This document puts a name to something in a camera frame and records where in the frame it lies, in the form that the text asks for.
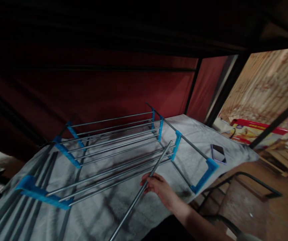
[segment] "finger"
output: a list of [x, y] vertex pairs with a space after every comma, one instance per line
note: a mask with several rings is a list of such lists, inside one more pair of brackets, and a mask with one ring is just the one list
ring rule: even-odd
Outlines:
[[148, 193], [148, 192], [150, 192], [150, 191], [154, 191], [154, 188], [148, 187], [148, 188], [146, 188], [146, 189], [144, 190], [144, 193]]
[[155, 177], [148, 177], [147, 182], [149, 183], [149, 187], [159, 187], [161, 185], [161, 181], [157, 180]]
[[146, 173], [146, 174], [144, 174], [143, 176], [142, 176], [142, 180], [146, 180], [146, 178], [148, 177], [150, 175], [150, 173], [148, 172], [148, 173]]
[[159, 179], [160, 181], [163, 181], [163, 182], [165, 182], [165, 179], [164, 179], [164, 177], [162, 177], [161, 175], [159, 175], [159, 174], [157, 174], [157, 173], [154, 173], [154, 174], [153, 174], [153, 177], [155, 177], [155, 178]]

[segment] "wooden floor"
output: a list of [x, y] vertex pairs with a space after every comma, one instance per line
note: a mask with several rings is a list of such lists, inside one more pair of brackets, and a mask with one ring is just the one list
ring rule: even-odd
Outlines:
[[[244, 163], [234, 168], [230, 172], [226, 173], [223, 177], [216, 180], [213, 185], [219, 183], [220, 181], [226, 179], [238, 171], [243, 171], [253, 175], [254, 177], [258, 178], [259, 180], [263, 181], [267, 185], [283, 194], [283, 197], [269, 200], [269, 215], [266, 220], [266, 234], [263, 240], [288, 240], [288, 178], [282, 177], [279, 173], [274, 172], [262, 164], [261, 161], [257, 161]], [[248, 178], [242, 177], [241, 179], [260, 194], [269, 193], [268, 190], [264, 189]], [[203, 200], [203, 197], [201, 196], [196, 198], [198, 203], [200, 203], [201, 200]], [[213, 204], [211, 204], [212, 207], [206, 206], [206, 209], [215, 210], [215, 206], [217, 206], [216, 202], [213, 200]]]

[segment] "white sheet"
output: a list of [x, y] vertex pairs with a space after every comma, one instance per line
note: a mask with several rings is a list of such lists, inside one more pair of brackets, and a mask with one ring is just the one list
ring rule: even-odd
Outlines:
[[[213, 183], [222, 173], [229, 171], [230, 169], [238, 166], [243, 162], [256, 161], [258, 159], [258, 155], [249, 147], [238, 144], [220, 135], [213, 129], [208, 128], [203, 124], [197, 122], [196, 120], [193, 120], [185, 115], [167, 118], [167, 120], [209, 157], [211, 157], [210, 144], [220, 145], [224, 148], [228, 164], [220, 164], [220, 168], [207, 181], [202, 190], [204, 190], [211, 183]], [[140, 138], [144, 138], [149, 135], [152, 134], [147, 133], [145, 135], [142, 135]], [[170, 140], [173, 140], [175, 142], [175, 132], [166, 123], [164, 123], [163, 126], [162, 136], [162, 143], [165, 146]], [[129, 140], [124, 140], [114, 145], [110, 144], [101, 146], [100, 148], [96, 148], [95, 150], [100, 150], [102, 148], [112, 147], [127, 142], [129, 142]], [[125, 149], [131, 148], [133, 146], [136, 146], [136, 144], [127, 146], [125, 147]], [[40, 157], [42, 152], [45, 151], [46, 148], [47, 147], [39, 151], [11, 180], [11, 182], [9, 183], [10, 189], [3, 195], [2, 199], [0, 200], [0, 206], [8, 198], [9, 193], [13, 190], [18, 181], [23, 176], [25, 176], [25, 174], [38, 160], [38, 158]], [[69, 148], [75, 149], [78, 148], [78, 146], [74, 145], [70, 146]], [[126, 160], [130, 160], [137, 156], [145, 155], [148, 152], [152, 152], [160, 148], [161, 146], [159, 143], [154, 143], [147, 145], [143, 148], [126, 152], [121, 155], [116, 155], [106, 160], [92, 163], [83, 167], [80, 179], [89, 177], [99, 171], [106, 170], [110, 166], [116, 165], [117, 163], [125, 162]], [[89, 149], [87, 154], [90, 153], [90, 151], [94, 152], [95, 150]], [[109, 153], [96, 155], [95, 157], [88, 158], [85, 161], [97, 159], [101, 156], [107, 156], [121, 150], [123, 150], [123, 148], [116, 149]], [[82, 151], [79, 151], [76, 156], [81, 155]], [[187, 179], [194, 185], [197, 184], [199, 179], [207, 170], [207, 164], [205, 162], [205, 159], [201, 155], [199, 155], [183, 139], [181, 140], [175, 162], [178, 164], [182, 172], [186, 175]], [[62, 153], [59, 152], [47, 190], [51, 191], [72, 183], [75, 179], [76, 172], [76, 168], [68, 161], [65, 156], [62, 155]], [[172, 189], [186, 202], [190, 202], [196, 197], [196, 195], [191, 192], [187, 184], [184, 182], [182, 177], [178, 174], [178, 172], [171, 163], [167, 163], [158, 167], [156, 172], [162, 175], [168, 181]], [[139, 182], [141, 180], [141, 176], [142, 175], [138, 175], [137, 177], [127, 182], [124, 182], [123, 184], [120, 184], [116, 187], [113, 187], [74, 205], [71, 209], [64, 240], [108, 240], [115, 228], [117, 227], [119, 221], [124, 216], [124, 213], [128, 209], [135, 195], [139, 191]], [[87, 184], [89, 184], [89, 182], [78, 186], [78, 189], [86, 186]], [[63, 196], [64, 194], [70, 193], [71, 190], [67, 190], [65, 192], [59, 193], [58, 195]], [[14, 220], [15, 213], [16, 210], [13, 212], [3, 232], [0, 234], [0, 240], [4, 240], [5, 233], [7, 232], [11, 222], [18, 221]], [[31, 240], [56, 240], [62, 225], [64, 213], [64, 210], [57, 209], [54, 206], [43, 203], [41, 205], [41, 209], [38, 214], [36, 224], [34, 226]], [[133, 212], [123, 225], [116, 240], [141, 240], [149, 232], [150, 229], [157, 226], [164, 218], [169, 215], [170, 212], [161, 204], [159, 198], [155, 194], [145, 194], [141, 197], [141, 199], [135, 206]], [[29, 219], [22, 231], [22, 235], [20, 236], [19, 240], [23, 240], [28, 223]]]

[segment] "phone screen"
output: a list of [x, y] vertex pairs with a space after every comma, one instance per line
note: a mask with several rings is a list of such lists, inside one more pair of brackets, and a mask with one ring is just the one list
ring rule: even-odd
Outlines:
[[211, 144], [212, 156], [215, 161], [226, 163], [223, 147]]

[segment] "blue plastic connector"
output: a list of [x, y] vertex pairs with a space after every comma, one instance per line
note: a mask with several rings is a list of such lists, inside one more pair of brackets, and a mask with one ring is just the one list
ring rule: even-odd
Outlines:
[[53, 206], [56, 206], [64, 210], [70, 209], [69, 204], [71, 204], [73, 201], [72, 199], [69, 199], [66, 201], [59, 202], [61, 198], [56, 195], [51, 195], [51, 196], [46, 197], [46, 194], [48, 194], [48, 192], [44, 189], [36, 187], [35, 177], [31, 175], [25, 176], [18, 183], [16, 190], [22, 190], [21, 191], [22, 195], [32, 197], [34, 199], [51, 204]]
[[61, 144], [60, 136], [56, 136], [53, 142], [56, 143], [55, 146], [57, 147], [57, 149], [60, 150], [75, 167], [77, 167], [78, 169], [82, 168], [80, 166], [80, 163], [77, 160], [75, 160], [75, 157], [71, 153], [68, 153], [68, 149]]
[[207, 171], [204, 173], [203, 177], [198, 181], [196, 186], [191, 186], [191, 190], [197, 194], [200, 189], [204, 186], [207, 180], [212, 176], [212, 174], [219, 168], [218, 164], [211, 158], [206, 160], [208, 165]]
[[158, 132], [158, 142], [161, 142], [161, 138], [162, 138], [162, 129], [163, 129], [163, 122], [164, 122], [164, 118], [160, 115], [160, 130]]
[[[70, 133], [73, 135], [73, 137], [75, 139], [78, 138], [78, 135], [76, 134], [75, 130], [73, 129], [73, 127], [71, 126], [71, 122], [67, 122], [67, 129], [70, 131]], [[80, 140], [78, 141], [78, 144], [80, 145], [80, 147], [85, 147], [85, 145], [83, 144], [83, 142], [81, 142]]]
[[176, 140], [175, 140], [175, 147], [173, 148], [174, 154], [171, 156], [171, 161], [174, 161], [175, 155], [176, 155], [177, 150], [178, 150], [178, 146], [180, 145], [180, 141], [182, 138], [182, 133], [179, 132], [178, 130], [176, 130], [175, 134], [176, 134]]

